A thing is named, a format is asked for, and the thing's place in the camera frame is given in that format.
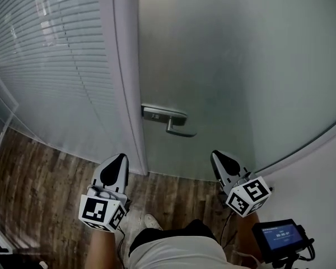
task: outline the white sneaker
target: white sneaker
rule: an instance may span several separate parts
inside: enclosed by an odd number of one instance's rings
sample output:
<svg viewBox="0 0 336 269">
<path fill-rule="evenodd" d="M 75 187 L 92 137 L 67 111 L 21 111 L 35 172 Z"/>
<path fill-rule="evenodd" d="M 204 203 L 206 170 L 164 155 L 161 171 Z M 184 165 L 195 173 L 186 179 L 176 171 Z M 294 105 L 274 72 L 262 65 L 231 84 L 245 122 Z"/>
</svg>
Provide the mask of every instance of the white sneaker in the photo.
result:
<svg viewBox="0 0 336 269">
<path fill-rule="evenodd" d="M 146 214 L 144 217 L 144 223 L 146 224 L 147 228 L 154 228 L 158 230 L 163 230 L 162 227 L 159 225 L 157 219 L 152 214 Z"/>
<path fill-rule="evenodd" d="M 43 269 L 48 269 L 48 268 L 49 268 L 49 266 L 48 266 L 44 261 L 41 261 L 41 262 L 39 263 L 39 265 L 40 265 Z"/>
</svg>

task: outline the display screen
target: display screen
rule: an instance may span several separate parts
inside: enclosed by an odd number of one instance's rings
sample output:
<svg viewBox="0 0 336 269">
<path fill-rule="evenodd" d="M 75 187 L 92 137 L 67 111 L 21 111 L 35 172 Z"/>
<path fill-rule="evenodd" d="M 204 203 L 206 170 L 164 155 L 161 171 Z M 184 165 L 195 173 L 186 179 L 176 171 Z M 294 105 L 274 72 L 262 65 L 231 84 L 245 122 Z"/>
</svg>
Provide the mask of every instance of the display screen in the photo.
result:
<svg viewBox="0 0 336 269">
<path fill-rule="evenodd" d="M 263 229 L 271 250 L 302 241 L 300 233 L 293 224 Z"/>
</svg>

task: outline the person's arm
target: person's arm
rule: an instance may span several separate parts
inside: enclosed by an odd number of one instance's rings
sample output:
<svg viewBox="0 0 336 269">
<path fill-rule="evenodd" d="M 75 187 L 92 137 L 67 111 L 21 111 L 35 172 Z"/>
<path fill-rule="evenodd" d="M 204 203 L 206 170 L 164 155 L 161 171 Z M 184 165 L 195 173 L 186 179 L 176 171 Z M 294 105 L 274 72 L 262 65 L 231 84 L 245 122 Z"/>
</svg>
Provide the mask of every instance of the person's arm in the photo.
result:
<svg viewBox="0 0 336 269">
<path fill-rule="evenodd" d="M 114 233 L 94 230 L 85 269 L 116 269 L 116 244 Z"/>
<path fill-rule="evenodd" d="M 238 250 L 241 253 L 253 255 L 257 260 L 263 261 L 262 253 L 255 240 L 254 234 L 251 230 L 255 223 L 259 222 L 259 218 L 256 213 L 250 214 L 247 217 L 237 217 L 237 241 Z M 242 266 L 255 268 L 256 263 L 254 259 L 250 257 L 242 258 Z"/>
</svg>

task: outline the small monitor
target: small monitor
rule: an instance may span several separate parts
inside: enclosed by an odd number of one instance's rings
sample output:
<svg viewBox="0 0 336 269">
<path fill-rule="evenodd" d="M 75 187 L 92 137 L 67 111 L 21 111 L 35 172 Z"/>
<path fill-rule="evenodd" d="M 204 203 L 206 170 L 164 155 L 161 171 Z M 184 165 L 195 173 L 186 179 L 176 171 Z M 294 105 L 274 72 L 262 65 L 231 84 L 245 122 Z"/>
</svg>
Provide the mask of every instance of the small monitor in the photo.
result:
<svg viewBox="0 0 336 269">
<path fill-rule="evenodd" d="M 294 224 L 264 228 L 262 231 L 271 250 L 302 241 Z"/>
<path fill-rule="evenodd" d="M 266 263 L 296 254 L 309 244 L 302 226 L 292 219 L 256 223 L 252 231 Z"/>
</svg>

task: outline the frosted glass door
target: frosted glass door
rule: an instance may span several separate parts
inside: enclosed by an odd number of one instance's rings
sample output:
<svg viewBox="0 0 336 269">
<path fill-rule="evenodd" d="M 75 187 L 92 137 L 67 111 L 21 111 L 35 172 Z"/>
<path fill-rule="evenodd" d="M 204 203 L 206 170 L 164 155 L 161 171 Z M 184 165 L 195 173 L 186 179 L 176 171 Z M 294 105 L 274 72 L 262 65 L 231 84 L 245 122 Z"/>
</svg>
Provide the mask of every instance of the frosted glass door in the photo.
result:
<svg viewBox="0 0 336 269">
<path fill-rule="evenodd" d="M 261 169 L 336 121 L 336 0 L 139 0 L 139 62 L 142 102 L 198 132 L 145 120 L 150 171 L 214 180 L 212 150 Z"/>
</svg>

